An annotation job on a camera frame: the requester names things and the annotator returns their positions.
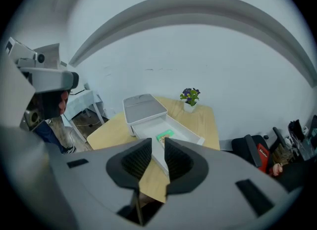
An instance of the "green object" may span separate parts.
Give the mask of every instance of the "green object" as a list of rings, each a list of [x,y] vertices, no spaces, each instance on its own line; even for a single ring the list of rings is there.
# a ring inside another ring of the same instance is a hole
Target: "green object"
[[[174,132],[172,130],[167,130],[167,131],[157,135],[157,140],[158,140],[158,142],[160,142],[161,144],[164,145],[165,138],[170,138],[173,135],[174,135]]]

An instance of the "wooden table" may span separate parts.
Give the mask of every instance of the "wooden table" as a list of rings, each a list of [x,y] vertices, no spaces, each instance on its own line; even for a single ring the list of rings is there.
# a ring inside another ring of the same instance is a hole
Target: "wooden table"
[[[204,137],[203,146],[220,150],[218,131],[210,107],[198,105],[193,113],[188,113],[183,110],[184,103],[181,101],[165,97],[156,97],[156,99],[165,106],[169,116],[197,135]],[[96,150],[128,143],[136,139],[136,137],[130,136],[124,113],[120,112],[90,134],[87,141]],[[167,184],[169,184],[169,178],[155,161],[151,160],[139,182],[140,191],[160,202],[165,202]]]

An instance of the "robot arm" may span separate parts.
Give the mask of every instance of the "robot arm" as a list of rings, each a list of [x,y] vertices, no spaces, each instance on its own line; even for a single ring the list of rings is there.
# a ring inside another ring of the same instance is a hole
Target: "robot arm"
[[[45,56],[13,38],[9,38],[5,51],[28,82],[35,88],[21,127],[34,129],[44,119],[59,116],[58,104],[63,91],[70,92],[78,85],[77,73],[44,68]]]

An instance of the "white lid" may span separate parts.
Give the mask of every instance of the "white lid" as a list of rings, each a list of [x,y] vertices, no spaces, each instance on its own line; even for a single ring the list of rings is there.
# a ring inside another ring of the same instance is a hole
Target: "white lid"
[[[125,121],[129,125],[167,113],[167,109],[151,94],[141,94],[124,99],[123,109]]]

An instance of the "red bag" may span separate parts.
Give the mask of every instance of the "red bag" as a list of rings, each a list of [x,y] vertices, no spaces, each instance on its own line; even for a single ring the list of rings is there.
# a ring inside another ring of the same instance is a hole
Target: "red bag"
[[[266,173],[266,167],[267,167],[267,162],[268,162],[268,157],[269,157],[269,151],[262,146],[262,144],[257,145],[258,148],[258,153],[262,161],[262,166],[260,166],[258,169],[261,170],[262,172]]]

